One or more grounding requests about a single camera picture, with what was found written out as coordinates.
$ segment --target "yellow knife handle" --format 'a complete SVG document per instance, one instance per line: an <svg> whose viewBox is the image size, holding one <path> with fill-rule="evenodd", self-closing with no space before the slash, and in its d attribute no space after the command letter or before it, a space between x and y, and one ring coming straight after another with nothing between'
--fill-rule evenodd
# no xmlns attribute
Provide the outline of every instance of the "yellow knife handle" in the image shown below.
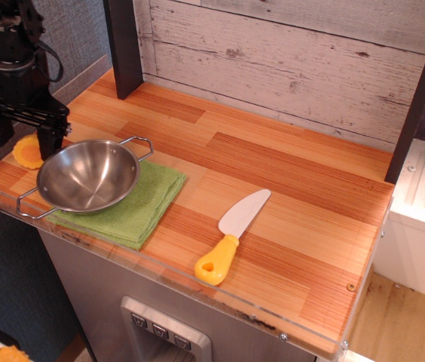
<svg viewBox="0 0 425 362"><path fill-rule="evenodd" d="M228 275L240 241L233 235L225 235L208 254L202 256L194 266L197 279L218 285Z"/></svg>

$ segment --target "bowl handle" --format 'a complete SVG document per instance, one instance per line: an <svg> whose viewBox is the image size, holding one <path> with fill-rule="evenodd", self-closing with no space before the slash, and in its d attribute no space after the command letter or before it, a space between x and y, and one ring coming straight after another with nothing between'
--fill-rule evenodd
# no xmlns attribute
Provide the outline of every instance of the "bowl handle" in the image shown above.
<svg viewBox="0 0 425 362"><path fill-rule="evenodd" d="M22 210L20 210L20 202L22 201L23 198L26 198L28 195L31 195L33 192L37 191L38 188L35 187L34 189L31 189L28 192L25 192L23 195L19 196L17 198L17 212L21 215L21 216L26 216L29 217L33 220L40 220L42 217L46 216L46 215L50 215L51 213L53 213L54 211L59 210L58 207L54 207L53 209L50 209L49 211L44 212L42 215L38 215L38 216L33 216L30 215L29 213L23 213Z"/></svg>
<svg viewBox="0 0 425 362"><path fill-rule="evenodd" d="M146 141L149 144L149 148L150 148L149 153L146 154L146 155L143 155L141 158L139 158L139 162L142 161L142 160L144 160L144 159L146 159L147 157L149 157L150 155L152 155L154 153L154 146L152 145L151 140L149 140L147 138L138 137L138 136L132 136L130 138L127 138L126 140L123 140L122 142L120 142L120 144L123 145L123 144L125 144L125 143L127 143L129 141L132 141L132 140Z"/></svg>

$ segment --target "metal bowl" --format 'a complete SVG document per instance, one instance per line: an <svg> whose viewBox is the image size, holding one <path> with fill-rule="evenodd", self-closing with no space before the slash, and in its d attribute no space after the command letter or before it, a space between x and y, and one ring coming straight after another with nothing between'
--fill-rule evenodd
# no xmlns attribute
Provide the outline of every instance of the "metal bowl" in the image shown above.
<svg viewBox="0 0 425 362"><path fill-rule="evenodd" d="M134 139L148 142L150 152L137 158L124 146ZM153 152L151 141L141 137L131 137L120 143L109 140L73 143L44 162L37 175L37 187L17 199L17 212L40 219L57 209L90 213L116 204L137 184L139 162ZM21 199L36 190L54 209L40 216L22 213Z"/></svg>

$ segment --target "white plastic blade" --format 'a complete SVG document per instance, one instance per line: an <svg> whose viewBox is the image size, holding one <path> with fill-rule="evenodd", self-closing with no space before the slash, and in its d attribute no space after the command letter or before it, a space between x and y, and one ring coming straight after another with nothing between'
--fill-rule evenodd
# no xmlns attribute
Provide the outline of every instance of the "white plastic blade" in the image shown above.
<svg viewBox="0 0 425 362"><path fill-rule="evenodd" d="M267 189L246 196L219 220L219 230L225 235L234 235L239 239L270 196L271 191Z"/></svg>

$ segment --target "green towel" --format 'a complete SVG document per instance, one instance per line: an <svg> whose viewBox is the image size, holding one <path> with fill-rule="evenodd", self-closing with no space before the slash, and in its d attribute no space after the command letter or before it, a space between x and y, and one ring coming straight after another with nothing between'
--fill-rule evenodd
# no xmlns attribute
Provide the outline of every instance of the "green towel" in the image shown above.
<svg viewBox="0 0 425 362"><path fill-rule="evenodd" d="M185 175L172 168L147 161L141 161L140 167L136 186L118 203L89 214L57 211L48 219L69 229L90 230L125 247L140 249L185 181Z"/></svg>

